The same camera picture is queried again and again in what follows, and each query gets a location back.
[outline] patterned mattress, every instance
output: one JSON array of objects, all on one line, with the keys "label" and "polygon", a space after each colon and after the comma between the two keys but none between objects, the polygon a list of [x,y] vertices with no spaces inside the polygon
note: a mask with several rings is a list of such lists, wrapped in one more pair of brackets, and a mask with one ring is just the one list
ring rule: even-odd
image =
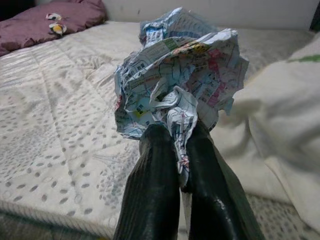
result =
[{"label": "patterned mattress", "polygon": [[[138,142],[116,132],[113,73],[140,48],[138,32],[138,23],[108,22],[0,57],[2,212],[112,236],[138,159]],[[240,51],[250,60],[246,77],[312,37],[304,31],[240,29]],[[312,230],[307,232],[313,238],[304,234],[308,227],[298,216],[285,215],[294,208],[261,199],[249,197],[267,239],[316,239]],[[9,239],[10,230],[0,228],[0,239]]]}]

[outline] wall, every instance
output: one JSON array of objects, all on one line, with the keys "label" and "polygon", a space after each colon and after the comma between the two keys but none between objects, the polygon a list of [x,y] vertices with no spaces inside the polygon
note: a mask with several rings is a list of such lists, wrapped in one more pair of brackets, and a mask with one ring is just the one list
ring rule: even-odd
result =
[{"label": "wall", "polygon": [[[39,3],[50,0],[37,0]],[[139,22],[184,7],[217,26],[309,29],[319,0],[103,0],[109,18]]]}]

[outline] newspaper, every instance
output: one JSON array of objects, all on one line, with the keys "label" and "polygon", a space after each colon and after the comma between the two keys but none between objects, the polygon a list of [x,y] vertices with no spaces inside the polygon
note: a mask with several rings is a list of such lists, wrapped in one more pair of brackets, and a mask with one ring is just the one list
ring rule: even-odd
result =
[{"label": "newspaper", "polygon": [[139,139],[163,124],[174,139],[181,187],[189,177],[187,141],[198,118],[211,130],[218,111],[229,111],[243,87],[249,62],[239,54],[237,32],[218,31],[177,8],[140,25],[142,48],[115,71],[117,130]]}]

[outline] pillowcase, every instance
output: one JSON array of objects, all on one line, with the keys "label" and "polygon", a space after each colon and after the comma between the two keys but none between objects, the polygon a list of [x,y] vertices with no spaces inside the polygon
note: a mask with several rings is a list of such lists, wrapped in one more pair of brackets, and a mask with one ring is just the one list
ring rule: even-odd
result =
[{"label": "pillowcase", "polygon": [[[46,15],[52,13],[59,14],[61,19],[46,19]],[[102,24],[106,19],[102,0],[54,0],[30,8],[0,21],[0,56],[59,38],[49,27],[56,22],[66,26],[64,34],[72,34]]]}]

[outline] bedsheet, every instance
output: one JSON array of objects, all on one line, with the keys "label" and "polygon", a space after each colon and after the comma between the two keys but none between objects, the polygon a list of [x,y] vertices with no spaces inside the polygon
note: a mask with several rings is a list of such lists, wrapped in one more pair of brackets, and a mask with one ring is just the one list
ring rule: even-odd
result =
[{"label": "bedsheet", "polygon": [[[138,23],[108,22],[0,57],[0,210],[112,236],[138,142],[114,120],[114,70]],[[312,35],[239,30],[247,78]]]}]

